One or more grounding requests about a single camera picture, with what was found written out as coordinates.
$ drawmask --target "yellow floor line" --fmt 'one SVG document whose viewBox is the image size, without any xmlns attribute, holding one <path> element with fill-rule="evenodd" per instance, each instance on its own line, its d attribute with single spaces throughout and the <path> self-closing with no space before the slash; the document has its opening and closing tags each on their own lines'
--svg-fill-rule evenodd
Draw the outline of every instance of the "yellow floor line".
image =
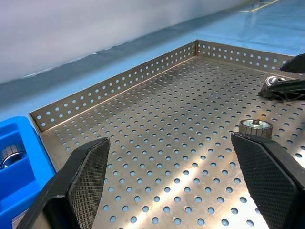
<svg viewBox="0 0 305 229">
<path fill-rule="evenodd" d="M 263 7 L 265 7 L 265 6 L 269 6 L 269 5 L 271 5 L 271 4 L 273 4 L 273 3 L 276 3 L 276 2 L 278 2 L 278 1 L 279 1 L 279 0 L 275 0 L 275 1 L 269 2 L 269 3 L 267 3 L 267 4 L 265 4 L 265 5 L 261 6 L 261 7 L 258 7 L 258 8 L 256 8 L 256 9 L 250 11 L 250 12 L 253 13 L 253 12 L 255 12 L 255 11 L 257 11 L 257 10 L 259 10 L 259 9 L 261 9 L 261 8 L 263 8 Z"/>
</svg>

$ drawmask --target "blue container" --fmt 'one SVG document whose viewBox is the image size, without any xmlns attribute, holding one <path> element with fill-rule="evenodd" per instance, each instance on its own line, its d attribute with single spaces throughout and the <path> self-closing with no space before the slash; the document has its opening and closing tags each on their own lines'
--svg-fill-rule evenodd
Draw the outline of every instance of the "blue container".
<svg viewBox="0 0 305 229">
<path fill-rule="evenodd" d="M 0 122 L 0 151 L 23 145 L 27 157 L 0 170 L 0 228 L 11 229 L 12 219 L 28 209 L 55 170 L 35 130 L 25 117 Z"/>
</svg>

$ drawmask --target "perforated metal tray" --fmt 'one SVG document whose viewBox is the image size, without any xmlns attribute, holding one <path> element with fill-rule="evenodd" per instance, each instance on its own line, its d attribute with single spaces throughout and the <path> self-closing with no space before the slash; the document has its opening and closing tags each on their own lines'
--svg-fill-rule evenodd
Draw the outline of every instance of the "perforated metal tray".
<svg viewBox="0 0 305 229">
<path fill-rule="evenodd" d="M 70 152 L 111 140 L 93 228 L 267 228 L 251 199 L 230 132 L 274 125 L 301 164 L 305 103 L 257 96 L 291 56 L 194 41 L 30 115 L 57 169 Z"/>
</svg>

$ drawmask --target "white wall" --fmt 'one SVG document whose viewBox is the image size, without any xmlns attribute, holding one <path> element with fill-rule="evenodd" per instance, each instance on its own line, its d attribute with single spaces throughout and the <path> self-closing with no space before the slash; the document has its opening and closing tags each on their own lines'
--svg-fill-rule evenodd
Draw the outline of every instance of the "white wall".
<svg viewBox="0 0 305 229">
<path fill-rule="evenodd" d="M 0 83 L 247 0 L 3 0 Z"/>
</svg>

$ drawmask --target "blue floor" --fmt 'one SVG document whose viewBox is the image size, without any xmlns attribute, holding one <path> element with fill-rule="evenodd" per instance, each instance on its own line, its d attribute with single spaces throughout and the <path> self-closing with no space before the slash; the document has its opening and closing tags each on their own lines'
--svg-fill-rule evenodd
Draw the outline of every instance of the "blue floor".
<svg viewBox="0 0 305 229">
<path fill-rule="evenodd" d="M 196 39 L 297 55 L 305 53 L 305 1 L 259 0 L 100 51 L 35 77 L 0 85 L 0 121 L 92 86 Z"/>
</svg>

